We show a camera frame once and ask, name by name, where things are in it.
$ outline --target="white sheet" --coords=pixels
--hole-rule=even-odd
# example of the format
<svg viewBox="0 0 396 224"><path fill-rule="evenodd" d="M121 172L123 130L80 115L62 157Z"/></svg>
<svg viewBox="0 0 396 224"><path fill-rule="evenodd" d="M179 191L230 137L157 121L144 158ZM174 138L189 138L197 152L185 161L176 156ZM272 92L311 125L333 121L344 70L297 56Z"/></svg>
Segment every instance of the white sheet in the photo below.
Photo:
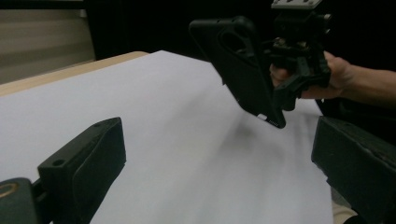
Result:
<svg viewBox="0 0 396 224"><path fill-rule="evenodd" d="M127 162L92 223L331 224L310 160L318 116L299 100L279 130L243 111L210 63L166 51L0 98L0 180L121 117Z"/></svg>

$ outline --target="finger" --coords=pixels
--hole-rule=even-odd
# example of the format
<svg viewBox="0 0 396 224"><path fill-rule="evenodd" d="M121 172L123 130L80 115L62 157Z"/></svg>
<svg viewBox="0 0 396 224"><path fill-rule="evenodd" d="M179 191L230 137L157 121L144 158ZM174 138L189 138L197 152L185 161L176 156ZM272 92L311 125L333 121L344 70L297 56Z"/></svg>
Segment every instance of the finger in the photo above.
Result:
<svg viewBox="0 0 396 224"><path fill-rule="evenodd" d="M324 51L324 58L329 61L329 60L335 58L335 56L327 51Z"/></svg>
<svg viewBox="0 0 396 224"><path fill-rule="evenodd" d="M301 98L304 99L332 99L337 97L339 92L331 87L322 88L320 86L310 86L307 91L303 91Z"/></svg>
<svg viewBox="0 0 396 224"><path fill-rule="evenodd" d="M272 79L275 79L276 81L279 82L285 81L290 77L290 73L288 72L288 70L284 68L277 68L273 64L271 64L270 66L270 72Z"/></svg>

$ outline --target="table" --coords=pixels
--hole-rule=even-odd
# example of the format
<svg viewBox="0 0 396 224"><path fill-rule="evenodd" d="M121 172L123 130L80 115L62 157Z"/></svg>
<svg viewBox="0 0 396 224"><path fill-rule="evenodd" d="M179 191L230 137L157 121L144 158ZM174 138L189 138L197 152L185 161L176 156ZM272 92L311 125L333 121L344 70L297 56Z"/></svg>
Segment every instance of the table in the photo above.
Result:
<svg viewBox="0 0 396 224"><path fill-rule="evenodd" d="M166 51L113 60L123 63L0 87L1 179L37 179L78 133L120 117L127 162L92 223L332 223L310 161L314 102L298 101L278 130L241 110L208 62Z"/></svg>

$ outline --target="black plastic part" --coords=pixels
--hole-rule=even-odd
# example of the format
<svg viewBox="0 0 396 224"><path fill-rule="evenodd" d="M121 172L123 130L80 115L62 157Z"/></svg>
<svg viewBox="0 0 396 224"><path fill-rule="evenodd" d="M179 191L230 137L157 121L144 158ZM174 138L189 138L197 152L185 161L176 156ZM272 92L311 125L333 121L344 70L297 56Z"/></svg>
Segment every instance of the black plastic part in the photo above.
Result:
<svg viewBox="0 0 396 224"><path fill-rule="evenodd" d="M41 224L32 184L26 178L0 183L0 223Z"/></svg>
<svg viewBox="0 0 396 224"><path fill-rule="evenodd" d="M396 147L340 119L320 117L312 162L367 223L396 223Z"/></svg>
<svg viewBox="0 0 396 224"><path fill-rule="evenodd" d="M255 25L239 16L231 19L195 20L190 34L213 64L237 103L248 113L284 128L282 109L273 104L270 60L264 55Z"/></svg>
<svg viewBox="0 0 396 224"><path fill-rule="evenodd" d="M98 122L38 166L53 223L90 223L126 162L120 118Z"/></svg>

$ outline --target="white surface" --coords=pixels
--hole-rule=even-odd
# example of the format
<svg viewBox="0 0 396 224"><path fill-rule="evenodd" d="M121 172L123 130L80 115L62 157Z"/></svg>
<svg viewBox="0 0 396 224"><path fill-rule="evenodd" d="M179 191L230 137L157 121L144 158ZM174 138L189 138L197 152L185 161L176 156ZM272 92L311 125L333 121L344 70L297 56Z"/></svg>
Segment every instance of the white surface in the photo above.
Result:
<svg viewBox="0 0 396 224"><path fill-rule="evenodd" d="M311 162L319 111L299 100L279 130L243 111L210 63L159 51L0 98L0 180L86 128L121 117L127 162L92 223L331 224Z"/></svg>

